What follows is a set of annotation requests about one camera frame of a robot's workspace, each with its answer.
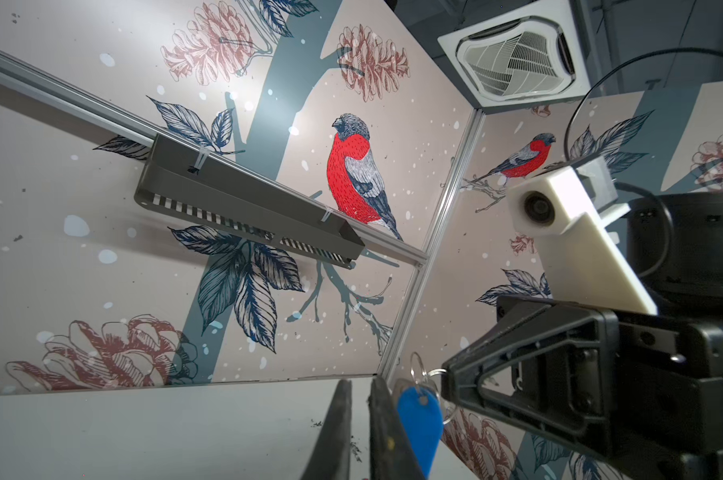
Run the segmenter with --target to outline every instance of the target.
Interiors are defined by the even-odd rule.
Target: bird's head
[[[535,135],[535,138],[532,139],[532,141],[540,140],[542,141],[546,147],[549,147],[553,142],[556,141],[556,137],[553,136],[553,134],[539,134]]]
[[[367,124],[354,114],[341,115],[332,123],[332,126],[338,131],[340,140],[346,141],[352,135],[361,135],[369,141]]]

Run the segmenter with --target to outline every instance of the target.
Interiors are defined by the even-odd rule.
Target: bullfinch illustration
[[[367,124],[354,114],[343,114],[332,126],[338,132],[327,160],[327,182],[338,209],[365,224],[383,225],[401,240],[372,158]]]
[[[524,145],[524,148],[476,180],[481,180],[482,178],[495,174],[501,174],[505,179],[526,177],[546,163],[551,144],[555,141],[556,138],[553,134],[535,135],[535,138]]]

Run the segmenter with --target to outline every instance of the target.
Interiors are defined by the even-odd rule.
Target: ceiling air conditioner
[[[590,89],[569,0],[538,0],[438,40],[484,107],[578,97]]]

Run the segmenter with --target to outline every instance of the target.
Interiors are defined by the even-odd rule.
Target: camera lens
[[[524,201],[524,212],[536,224],[550,224],[553,222],[553,205],[540,192],[531,192],[527,196]]]

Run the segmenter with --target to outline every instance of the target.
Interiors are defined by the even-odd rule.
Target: white vent frame
[[[476,85],[480,84],[478,78],[473,77],[471,73],[467,73],[467,71],[471,72],[471,69],[465,68],[458,59],[462,56],[465,50],[472,45],[498,43],[519,35],[521,32],[526,30],[524,25],[525,22],[522,22],[518,26],[513,27],[506,32],[494,35],[491,38],[469,41],[467,40],[467,37],[472,34],[488,30],[492,27],[497,27],[509,22],[515,22],[517,20],[523,20],[525,18],[530,20],[530,22],[526,22],[527,26],[531,27],[529,28],[530,31],[537,30],[538,25],[536,25],[536,23],[542,21],[540,24],[549,23],[550,25],[547,25],[549,28],[558,29],[564,34],[572,61],[572,67],[574,69],[574,79],[569,82],[569,73],[564,71],[558,64],[556,64],[556,62],[552,62],[552,66],[556,64],[556,66],[553,67],[554,71],[556,71],[557,74],[562,75],[565,79],[562,85],[552,92],[545,94],[511,94],[506,95],[501,99],[499,95],[487,95],[485,94],[485,91],[478,90],[476,87]],[[534,101],[553,101],[564,98],[582,97],[590,90],[591,87],[588,79],[586,62],[583,58],[582,50],[580,49],[579,37],[577,35],[577,29],[573,19],[572,8],[570,7],[568,0],[537,0],[529,5],[524,5],[521,8],[517,8],[516,10],[498,15],[497,17],[490,18],[489,20],[485,20],[483,22],[479,22],[478,24],[463,28],[462,30],[442,35],[439,37],[438,41],[458,74],[460,74],[463,82],[465,82],[468,89],[471,90],[473,96],[483,107],[499,107],[513,104],[524,104]],[[550,56],[558,56],[555,39],[553,42],[548,41],[547,48]]]

